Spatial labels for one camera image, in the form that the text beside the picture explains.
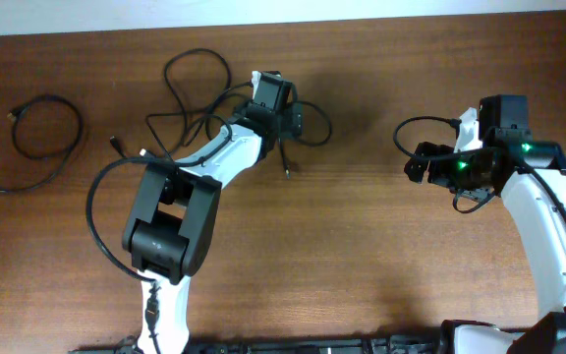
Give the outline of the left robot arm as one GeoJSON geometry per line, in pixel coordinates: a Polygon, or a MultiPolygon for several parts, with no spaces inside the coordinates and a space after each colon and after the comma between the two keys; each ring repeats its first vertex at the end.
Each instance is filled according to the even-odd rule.
{"type": "Polygon", "coordinates": [[[302,133],[294,84],[255,71],[252,97],[218,135],[188,157],[148,164],[126,223],[122,247],[141,277],[137,353],[180,353],[189,341],[192,277],[210,248],[221,192],[284,139],[302,133]]]}

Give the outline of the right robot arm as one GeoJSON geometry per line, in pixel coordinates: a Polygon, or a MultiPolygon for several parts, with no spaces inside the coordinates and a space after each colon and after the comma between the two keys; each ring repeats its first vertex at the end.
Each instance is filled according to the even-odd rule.
{"type": "Polygon", "coordinates": [[[447,120],[454,146],[422,142],[404,172],[416,183],[447,189],[477,211],[498,198],[520,234],[538,295],[538,320],[522,331],[445,321],[437,353],[566,353],[566,156],[556,142],[537,141],[523,95],[484,97],[447,120]]]}

